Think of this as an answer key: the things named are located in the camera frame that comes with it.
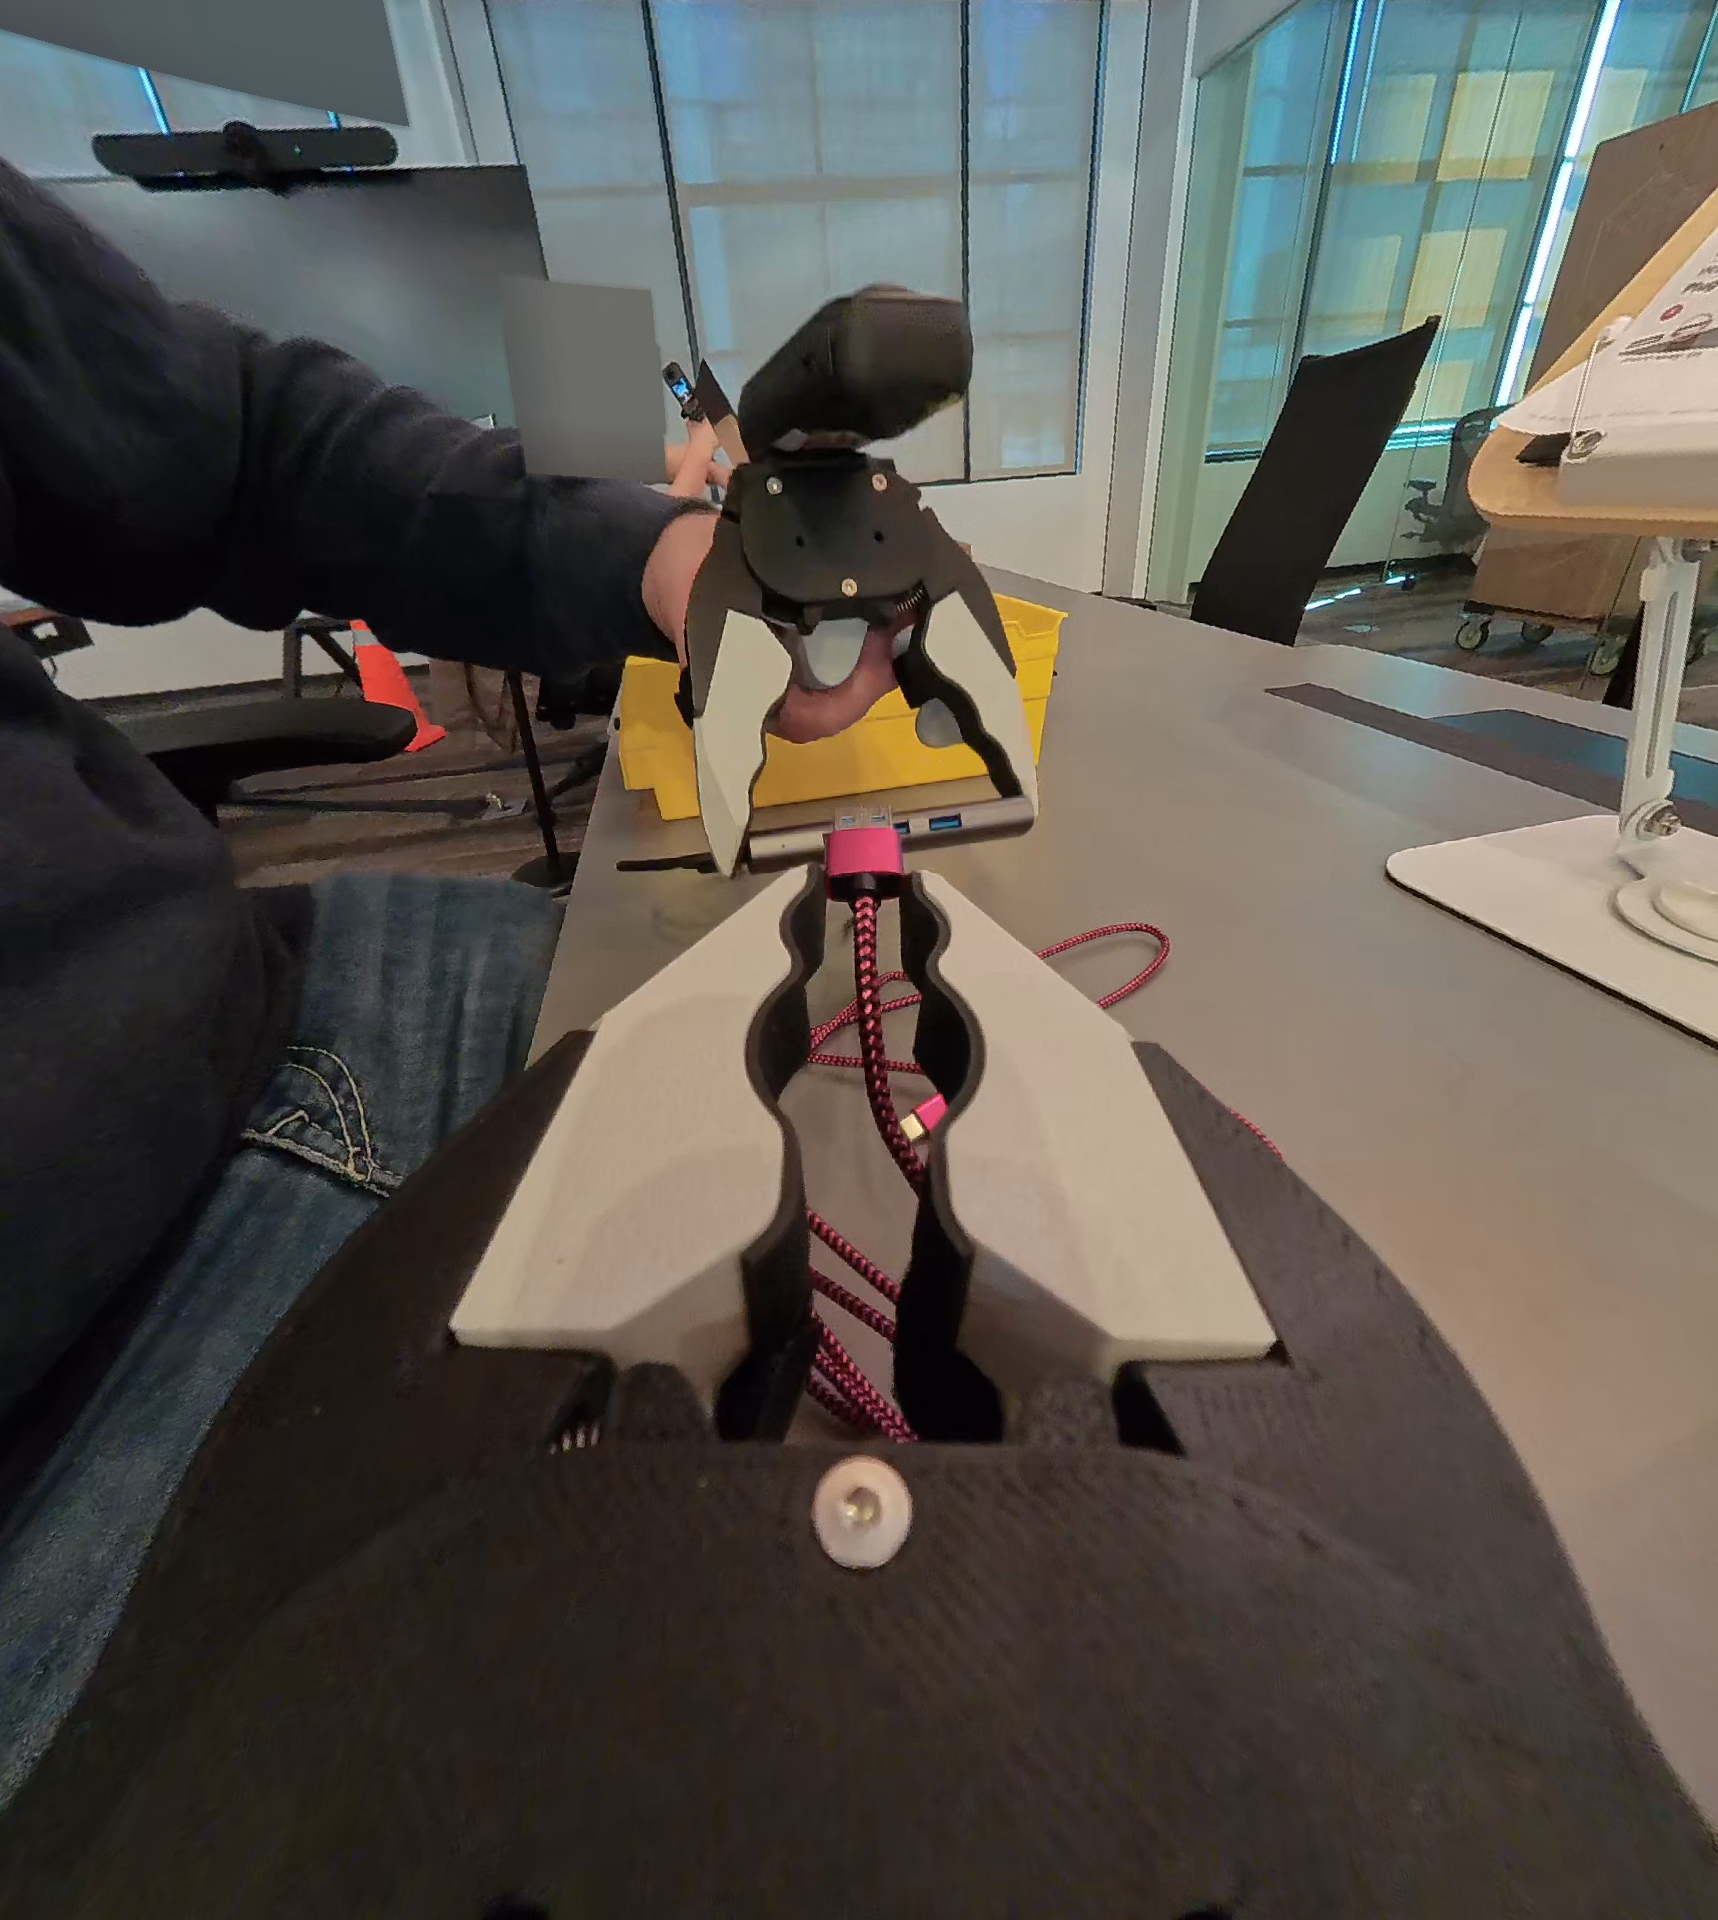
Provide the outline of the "wooden board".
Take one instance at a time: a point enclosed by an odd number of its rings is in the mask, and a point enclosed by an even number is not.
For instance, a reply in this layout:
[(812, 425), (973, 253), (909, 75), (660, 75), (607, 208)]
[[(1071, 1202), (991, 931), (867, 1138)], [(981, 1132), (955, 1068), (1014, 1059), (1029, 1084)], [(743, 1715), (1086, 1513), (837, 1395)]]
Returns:
[(1599, 146), (1533, 393), (1472, 498), (1510, 526), (1718, 540), (1718, 105)]

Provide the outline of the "wheeled dolly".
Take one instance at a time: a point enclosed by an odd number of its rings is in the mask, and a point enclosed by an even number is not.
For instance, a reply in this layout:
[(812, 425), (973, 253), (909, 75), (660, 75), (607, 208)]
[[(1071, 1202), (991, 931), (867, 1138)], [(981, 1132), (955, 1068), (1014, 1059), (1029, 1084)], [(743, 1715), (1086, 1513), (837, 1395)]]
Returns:
[(1638, 618), (1626, 613), (1582, 618), (1463, 600), (1450, 646), (1463, 659), (1493, 654), (1507, 661), (1536, 661), (1552, 651), (1556, 672), (1606, 684), (1622, 664), (1635, 628)]

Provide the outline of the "white document stand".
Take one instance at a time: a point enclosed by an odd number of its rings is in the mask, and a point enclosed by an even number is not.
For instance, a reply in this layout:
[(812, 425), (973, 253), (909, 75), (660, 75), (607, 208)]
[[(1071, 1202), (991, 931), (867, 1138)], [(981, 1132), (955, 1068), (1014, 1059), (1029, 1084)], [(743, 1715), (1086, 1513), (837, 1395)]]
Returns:
[(1393, 854), (1405, 892), (1584, 975), (1718, 1046), (1718, 835), (1673, 809), (1673, 749), (1689, 622), (1718, 545), (1718, 419), (1635, 419), (1570, 437), (1560, 467), (1530, 467), (1496, 425), (1472, 498), (1496, 530), (1552, 504), (1580, 518), (1626, 509), (1671, 522), (1641, 576), (1641, 659), (1616, 813)]

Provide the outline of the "black office chair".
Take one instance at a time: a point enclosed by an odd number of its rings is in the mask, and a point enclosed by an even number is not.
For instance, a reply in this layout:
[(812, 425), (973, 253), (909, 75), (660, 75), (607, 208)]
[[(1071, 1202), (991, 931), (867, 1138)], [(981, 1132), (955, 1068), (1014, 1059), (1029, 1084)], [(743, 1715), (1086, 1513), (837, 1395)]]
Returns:
[(531, 800), (482, 793), (473, 800), (306, 800), (248, 796), (239, 781), (253, 774), (303, 771), (314, 766), (371, 766), (405, 756), (419, 719), (415, 710), (349, 701), (250, 701), (215, 710), (129, 714), (112, 719), (154, 767), (186, 796), (204, 825), (221, 808), (300, 808), (314, 813), (445, 813), (445, 818), (529, 818)]
[(1294, 646), (1378, 461), (1420, 386), (1443, 317), (1373, 344), (1308, 355), (1199, 581), (1199, 626)]

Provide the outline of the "black display screen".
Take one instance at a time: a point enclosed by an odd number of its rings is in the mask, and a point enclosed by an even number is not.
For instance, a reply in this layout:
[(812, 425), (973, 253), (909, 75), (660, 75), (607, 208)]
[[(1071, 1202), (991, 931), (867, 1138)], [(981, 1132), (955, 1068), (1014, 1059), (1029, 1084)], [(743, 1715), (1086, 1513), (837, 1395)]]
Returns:
[(506, 294), (543, 276), (520, 166), (352, 172), (282, 194), (52, 180), (168, 298), (269, 340), (317, 340), (443, 409), (511, 430)]

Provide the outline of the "yellow bin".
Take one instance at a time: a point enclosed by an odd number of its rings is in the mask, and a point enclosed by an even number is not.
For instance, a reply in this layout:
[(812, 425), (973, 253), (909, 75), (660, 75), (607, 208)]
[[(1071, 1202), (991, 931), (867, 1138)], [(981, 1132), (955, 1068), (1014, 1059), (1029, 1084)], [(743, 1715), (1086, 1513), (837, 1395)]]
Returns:
[[(997, 610), (1014, 659), (1014, 684), (1043, 753), (1049, 698), (1056, 686), (1063, 613), (997, 592)], [(622, 784), (653, 796), (668, 825), (699, 818), (692, 733), (676, 707), (682, 666), (673, 661), (627, 661), (615, 704), (615, 745)], [(756, 781), (756, 808), (860, 800), (890, 788), (968, 781), (983, 774), (969, 745), (930, 749), (902, 692), (872, 707), (849, 733), (827, 741), (767, 738), (767, 757)]]

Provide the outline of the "grey usb hub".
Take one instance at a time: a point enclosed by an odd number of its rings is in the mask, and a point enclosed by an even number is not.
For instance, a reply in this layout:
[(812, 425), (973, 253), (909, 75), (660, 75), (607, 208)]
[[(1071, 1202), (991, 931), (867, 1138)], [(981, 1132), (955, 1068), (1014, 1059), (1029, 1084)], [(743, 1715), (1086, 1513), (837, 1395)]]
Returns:
[(1021, 835), (1034, 819), (1034, 803), (1026, 796), (915, 808), (909, 813), (894, 813), (886, 800), (867, 796), (842, 803), (827, 819), (756, 829), (747, 844), (747, 868), (770, 877), (777, 868), (820, 864), (834, 877), (886, 877), (902, 872), (906, 860), (915, 854)]

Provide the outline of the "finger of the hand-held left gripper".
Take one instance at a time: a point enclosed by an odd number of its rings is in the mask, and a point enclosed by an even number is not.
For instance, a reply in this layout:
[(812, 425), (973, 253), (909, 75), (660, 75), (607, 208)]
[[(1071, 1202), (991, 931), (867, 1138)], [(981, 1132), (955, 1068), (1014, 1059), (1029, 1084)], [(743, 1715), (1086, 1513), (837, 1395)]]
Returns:
[(999, 800), (1037, 813), (1037, 749), (997, 603), (946, 592), (921, 603), (898, 640), (898, 690), (923, 753), (969, 753)]
[(735, 877), (753, 835), (753, 792), (767, 766), (767, 719), (791, 690), (795, 654), (748, 613), (692, 605), (688, 675), (708, 854), (718, 877)]

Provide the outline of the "grey mesh office chair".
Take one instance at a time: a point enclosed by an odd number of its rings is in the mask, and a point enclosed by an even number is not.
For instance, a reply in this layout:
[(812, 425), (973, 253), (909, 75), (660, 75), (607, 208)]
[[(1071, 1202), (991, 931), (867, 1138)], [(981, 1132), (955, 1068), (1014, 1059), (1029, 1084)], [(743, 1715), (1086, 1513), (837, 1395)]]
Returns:
[(1472, 550), (1486, 534), (1486, 522), (1472, 504), (1472, 467), (1486, 443), (1505, 408), (1483, 408), (1454, 419), (1445, 443), (1445, 479), (1405, 479), (1405, 518), (1411, 522), (1404, 540), (1420, 540), (1436, 550)]

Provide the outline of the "black video bar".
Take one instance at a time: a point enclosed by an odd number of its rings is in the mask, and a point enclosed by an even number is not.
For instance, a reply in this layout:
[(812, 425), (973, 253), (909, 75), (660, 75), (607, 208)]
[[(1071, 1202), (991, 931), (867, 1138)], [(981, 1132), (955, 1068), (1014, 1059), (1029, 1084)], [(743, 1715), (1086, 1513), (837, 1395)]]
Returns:
[(140, 189), (269, 189), (308, 185), (327, 175), (396, 166), (388, 126), (263, 131), (228, 122), (221, 131), (94, 135), (93, 155), (106, 172)]

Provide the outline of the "black floor stand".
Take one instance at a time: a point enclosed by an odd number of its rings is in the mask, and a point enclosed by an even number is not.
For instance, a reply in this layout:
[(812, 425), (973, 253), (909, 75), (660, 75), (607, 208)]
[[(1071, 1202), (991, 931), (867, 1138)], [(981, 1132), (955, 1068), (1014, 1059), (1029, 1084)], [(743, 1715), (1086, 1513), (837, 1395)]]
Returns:
[(537, 756), (535, 707), (529, 701), (520, 672), (506, 675), (506, 692), (509, 692), (509, 707), (516, 717), (516, 733), (520, 741), (520, 757), (523, 757), (523, 771), (531, 781), (535, 819), (537, 819), (537, 834), (541, 834), (541, 856), (523, 864), (516, 872), (516, 878), (520, 878), (529, 884), (543, 884), (554, 892), (554, 898), (564, 898), (564, 894), (570, 894), (580, 856), (560, 850), (556, 808), (554, 808), (554, 793), (548, 788), (548, 774), (543, 774), (543, 766)]

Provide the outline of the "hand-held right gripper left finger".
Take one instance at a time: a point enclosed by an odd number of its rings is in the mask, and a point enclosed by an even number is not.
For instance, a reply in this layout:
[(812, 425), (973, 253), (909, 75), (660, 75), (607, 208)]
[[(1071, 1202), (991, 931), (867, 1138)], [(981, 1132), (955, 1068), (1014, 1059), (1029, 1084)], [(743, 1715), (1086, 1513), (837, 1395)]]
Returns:
[(448, 1319), (463, 1346), (676, 1370), (725, 1441), (782, 1441), (815, 1370), (805, 1154), (822, 868), (732, 917), (570, 1036), (564, 1098)]

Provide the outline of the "black table cover plate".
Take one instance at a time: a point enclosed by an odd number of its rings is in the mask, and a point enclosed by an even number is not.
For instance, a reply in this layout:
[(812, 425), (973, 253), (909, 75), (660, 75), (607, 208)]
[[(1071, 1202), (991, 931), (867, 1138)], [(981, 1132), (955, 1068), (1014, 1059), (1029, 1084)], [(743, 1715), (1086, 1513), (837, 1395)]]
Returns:
[[(1572, 800), (1616, 809), (1625, 738), (1533, 714), (1486, 710), (1430, 719), (1443, 753), (1513, 774)], [(1684, 827), (1718, 835), (1718, 761), (1673, 756), (1673, 809)]]

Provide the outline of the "person's leg in jeans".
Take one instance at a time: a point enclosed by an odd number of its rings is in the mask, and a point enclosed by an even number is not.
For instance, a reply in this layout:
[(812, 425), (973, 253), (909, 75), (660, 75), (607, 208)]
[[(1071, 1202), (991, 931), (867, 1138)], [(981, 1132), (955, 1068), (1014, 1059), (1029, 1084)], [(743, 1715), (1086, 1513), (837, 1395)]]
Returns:
[(94, 1336), (0, 1516), (0, 1816), (99, 1670), (228, 1395), (320, 1270), (529, 1065), (564, 908), (479, 877), (314, 884), (295, 1036), (163, 1273)]

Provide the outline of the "person's left forearm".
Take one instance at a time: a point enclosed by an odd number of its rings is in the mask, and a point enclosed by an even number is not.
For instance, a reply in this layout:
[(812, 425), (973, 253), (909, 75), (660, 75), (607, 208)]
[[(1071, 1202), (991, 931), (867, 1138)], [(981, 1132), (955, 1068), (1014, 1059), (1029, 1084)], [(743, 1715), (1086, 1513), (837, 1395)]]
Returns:
[(622, 479), (541, 474), (352, 355), (174, 310), (186, 445), (168, 557), (129, 563), (160, 610), (240, 628), (320, 613), (388, 646), (575, 678), (684, 659), (715, 513)]

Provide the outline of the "person's left hand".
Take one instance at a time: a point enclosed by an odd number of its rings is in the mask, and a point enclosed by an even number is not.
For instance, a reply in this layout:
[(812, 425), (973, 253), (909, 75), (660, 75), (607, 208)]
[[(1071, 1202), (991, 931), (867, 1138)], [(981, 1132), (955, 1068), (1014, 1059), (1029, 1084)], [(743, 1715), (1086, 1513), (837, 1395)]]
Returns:
[[(640, 605), (648, 622), (671, 640), (682, 666), (688, 666), (688, 603), (713, 550), (715, 526), (718, 513), (713, 512), (676, 513), (658, 534), (640, 569)], [(770, 733), (787, 741), (816, 741), (863, 723), (894, 690), (894, 640), (898, 632), (872, 626), (841, 684), (805, 684), (801, 672), (795, 672)]]

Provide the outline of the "orange traffic cone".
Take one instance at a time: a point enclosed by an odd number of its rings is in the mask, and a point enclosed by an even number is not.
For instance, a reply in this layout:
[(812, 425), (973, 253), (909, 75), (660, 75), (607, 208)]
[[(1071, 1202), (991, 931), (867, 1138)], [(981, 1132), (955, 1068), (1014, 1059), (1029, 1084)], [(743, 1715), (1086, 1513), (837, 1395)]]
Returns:
[(405, 661), (378, 640), (367, 622), (352, 622), (349, 628), (355, 678), (363, 684), (363, 698), (367, 707), (396, 710), (405, 719), (415, 723), (415, 737), (405, 741), (405, 756), (418, 756), (445, 741), (445, 725), (440, 725), (415, 692), (411, 675)]

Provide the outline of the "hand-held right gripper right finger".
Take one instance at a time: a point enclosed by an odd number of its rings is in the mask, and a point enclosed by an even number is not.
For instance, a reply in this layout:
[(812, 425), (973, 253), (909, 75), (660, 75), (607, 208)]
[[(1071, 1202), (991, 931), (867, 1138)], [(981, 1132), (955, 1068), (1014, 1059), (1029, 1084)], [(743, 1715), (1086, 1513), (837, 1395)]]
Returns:
[(1260, 1359), (1276, 1328), (1170, 1116), (1172, 1062), (942, 877), (898, 898), (944, 1098), (894, 1322), (921, 1441), (999, 1441), (1050, 1381)]

